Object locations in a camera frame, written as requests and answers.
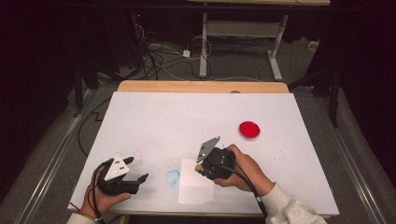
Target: small black object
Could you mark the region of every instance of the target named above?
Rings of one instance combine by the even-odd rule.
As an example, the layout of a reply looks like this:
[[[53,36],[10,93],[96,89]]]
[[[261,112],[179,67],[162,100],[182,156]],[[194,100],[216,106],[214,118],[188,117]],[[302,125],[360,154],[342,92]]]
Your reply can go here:
[[[134,157],[130,157],[124,160],[125,164],[128,164],[134,160]],[[120,175],[116,178],[105,180],[108,169],[114,159],[110,159],[106,162],[105,170],[99,175],[97,186],[99,189],[107,195],[115,196],[124,192],[136,194],[139,190],[140,184],[143,184],[148,178],[149,174],[140,176],[136,181],[123,181],[122,179],[126,175]]]
[[[206,178],[211,180],[215,178],[228,179],[232,172],[222,167],[234,169],[235,155],[227,148],[214,147],[201,165],[203,169],[199,170],[198,173],[206,176]]]

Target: white paper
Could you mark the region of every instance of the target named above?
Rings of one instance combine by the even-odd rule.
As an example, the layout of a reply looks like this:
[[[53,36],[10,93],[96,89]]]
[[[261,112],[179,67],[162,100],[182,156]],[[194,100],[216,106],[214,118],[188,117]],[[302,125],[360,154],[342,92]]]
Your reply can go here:
[[[213,181],[198,174],[195,160],[181,161],[178,203],[210,204],[214,202]]]

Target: red round object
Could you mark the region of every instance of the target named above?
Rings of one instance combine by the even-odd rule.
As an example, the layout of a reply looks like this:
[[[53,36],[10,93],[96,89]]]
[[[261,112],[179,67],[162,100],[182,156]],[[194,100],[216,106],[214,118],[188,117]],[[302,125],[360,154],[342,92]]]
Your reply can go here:
[[[245,121],[239,125],[239,132],[246,138],[255,138],[260,134],[260,128],[255,122]]]

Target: blue stain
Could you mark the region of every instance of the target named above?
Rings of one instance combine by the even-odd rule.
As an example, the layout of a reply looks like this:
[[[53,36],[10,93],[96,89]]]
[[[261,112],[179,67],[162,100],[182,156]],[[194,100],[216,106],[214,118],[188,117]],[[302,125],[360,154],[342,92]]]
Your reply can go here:
[[[179,179],[180,179],[180,172],[178,170],[171,170],[165,176],[166,183],[168,183],[168,185],[172,187],[177,185]]]

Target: desk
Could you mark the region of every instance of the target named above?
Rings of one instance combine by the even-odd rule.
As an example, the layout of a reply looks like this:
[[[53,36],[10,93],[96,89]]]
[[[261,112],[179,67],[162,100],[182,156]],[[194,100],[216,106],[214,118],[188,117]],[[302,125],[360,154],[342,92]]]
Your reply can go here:
[[[260,91],[283,93],[250,93]],[[237,125],[246,119],[262,128],[254,140],[237,132]],[[112,213],[260,216],[251,193],[214,185],[213,203],[181,204],[177,202],[179,185],[166,182],[169,172],[180,171],[182,160],[195,160],[200,145],[218,135],[218,147],[235,143],[285,191],[308,200],[322,215],[339,214],[294,96],[282,83],[122,82],[71,201],[82,204],[92,171],[101,161],[116,155],[134,156],[124,180],[145,173],[148,179],[132,200],[114,206]]]
[[[328,6],[330,0],[189,0],[193,2],[209,3],[229,3],[229,4],[255,4],[255,5],[302,5]],[[232,35],[232,36],[253,36],[253,37],[274,37],[272,50],[267,51],[267,57],[276,81],[282,80],[282,75],[276,61],[277,50],[282,40],[283,32],[286,28],[289,15],[283,15],[280,22],[256,22],[256,21],[210,21],[207,13],[204,13],[202,31],[202,50],[200,62],[200,77],[206,77],[207,64],[207,36],[208,35]]]

